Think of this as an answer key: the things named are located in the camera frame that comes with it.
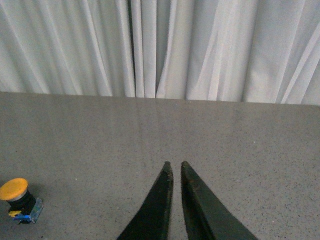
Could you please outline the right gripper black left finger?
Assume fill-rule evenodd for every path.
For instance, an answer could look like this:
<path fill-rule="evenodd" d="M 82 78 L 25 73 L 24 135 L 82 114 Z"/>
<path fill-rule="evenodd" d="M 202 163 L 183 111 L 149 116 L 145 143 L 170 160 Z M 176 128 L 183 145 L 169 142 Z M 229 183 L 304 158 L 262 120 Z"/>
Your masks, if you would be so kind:
<path fill-rule="evenodd" d="M 166 161 L 140 209 L 117 237 L 118 240 L 166 240 L 168 238 L 174 176 Z"/>

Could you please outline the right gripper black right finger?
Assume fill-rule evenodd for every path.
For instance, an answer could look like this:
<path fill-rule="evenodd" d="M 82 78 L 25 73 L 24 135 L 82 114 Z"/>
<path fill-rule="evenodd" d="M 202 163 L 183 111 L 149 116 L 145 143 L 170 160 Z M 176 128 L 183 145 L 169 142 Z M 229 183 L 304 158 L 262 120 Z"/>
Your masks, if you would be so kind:
<path fill-rule="evenodd" d="M 181 164 L 181 198 L 190 240 L 256 240 L 187 161 Z"/>

